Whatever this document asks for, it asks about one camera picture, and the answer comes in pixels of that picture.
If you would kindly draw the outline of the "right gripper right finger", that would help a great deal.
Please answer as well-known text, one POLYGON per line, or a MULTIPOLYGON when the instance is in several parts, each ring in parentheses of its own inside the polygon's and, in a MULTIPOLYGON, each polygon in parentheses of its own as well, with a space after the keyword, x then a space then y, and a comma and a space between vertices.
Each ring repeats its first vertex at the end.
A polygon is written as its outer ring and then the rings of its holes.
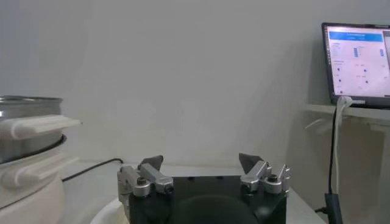
POLYGON ((279 173, 274 174, 271 165, 260 156, 239 153, 238 157, 244 170, 244 175, 240 176, 240 182, 249 192, 256 192, 261 187, 269 194, 289 192, 291 169, 286 164, 279 173))

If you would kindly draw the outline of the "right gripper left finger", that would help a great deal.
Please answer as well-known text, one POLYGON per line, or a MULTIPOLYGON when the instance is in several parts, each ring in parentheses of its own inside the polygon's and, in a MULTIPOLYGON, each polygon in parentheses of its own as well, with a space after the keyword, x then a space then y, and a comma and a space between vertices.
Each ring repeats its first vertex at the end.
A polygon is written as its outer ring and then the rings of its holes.
POLYGON ((159 194, 170 194, 174 190, 173 177, 160 172, 163 156, 145 158, 136 167, 123 166, 117 172, 118 197, 133 194, 136 197, 147 197, 152 186, 159 194))

